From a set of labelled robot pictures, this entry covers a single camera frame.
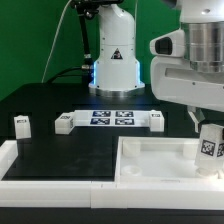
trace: green background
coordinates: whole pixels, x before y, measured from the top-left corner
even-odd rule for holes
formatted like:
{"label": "green background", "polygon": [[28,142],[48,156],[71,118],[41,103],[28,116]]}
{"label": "green background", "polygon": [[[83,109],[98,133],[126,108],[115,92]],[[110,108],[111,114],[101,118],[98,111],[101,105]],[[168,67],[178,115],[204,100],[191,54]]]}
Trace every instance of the green background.
{"label": "green background", "polygon": [[[0,100],[27,83],[40,83],[56,27],[67,0],[1,0],[0,7]],[[125,0],[121,7],[135,15],[136,0]],[[179,12],[160,0],[139,0],[137,16],[137,59],[141,79],[150,83],[151,39],[179,27]],[[91,52],[99,51],[98,20],[87,21]],[[46,79],[83,62],[81,32],[75,10],[68,9]],[[80,77],[60,82],[80,82]]]}

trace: white block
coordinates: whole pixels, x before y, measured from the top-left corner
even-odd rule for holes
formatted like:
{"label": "white block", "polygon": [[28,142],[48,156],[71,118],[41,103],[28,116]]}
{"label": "white block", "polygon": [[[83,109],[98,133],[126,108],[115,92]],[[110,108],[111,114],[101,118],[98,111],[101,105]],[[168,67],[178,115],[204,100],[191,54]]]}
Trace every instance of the white block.
{"label": "white block", "polygon": [[7,173],[10,166],[18,156],[16,141],[5,141],[0,147],[0,180]]}
{"label": "white block", "polygon": [[151,132],[164,132],[164,123],[161,111],[149,111],[149,127]]}
{"label": "white block", "polygon": [[55,133],[68,135],[72,131],[72,129],[75,127],[74,119],[75,119],[75,112],[63,113],[55,121]]}
{"label": "white block", "polygon": [[224,127],[215,124],[203,125],[195,165],[216,172],[224,163]]}
{"label": "white block", "polygon": [[16,139],[31,138],[30,121],[28,116],[14,117]]}

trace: black table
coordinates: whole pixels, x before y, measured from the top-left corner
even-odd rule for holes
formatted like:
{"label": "black table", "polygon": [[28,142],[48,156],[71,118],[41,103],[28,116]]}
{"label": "black table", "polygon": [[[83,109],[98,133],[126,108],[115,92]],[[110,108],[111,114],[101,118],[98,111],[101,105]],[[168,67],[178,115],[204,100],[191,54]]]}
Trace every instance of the black table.
{"label": "black table", "polygon": [[[54,121],[63,112],[152,109],[162,111],[164,133],[149,128],[76,127],[69,136],[55,135]],[[212,123],[224,125],[224,114],[204,113]],[[0,102],[0,144],[15,139],[13,117],[18,115],[29,116],[32,139],[18,141],[19,156],[4,181],[113,181],[119,136],[198,137],[186,106],[156,100],[150,85],[144,95],[126,99],[92,96],[78,84],[24,85]],[[30,223],[223,223],[223,215],[222,211],[2,208],[0,223],[29,223],[29,219]]]}

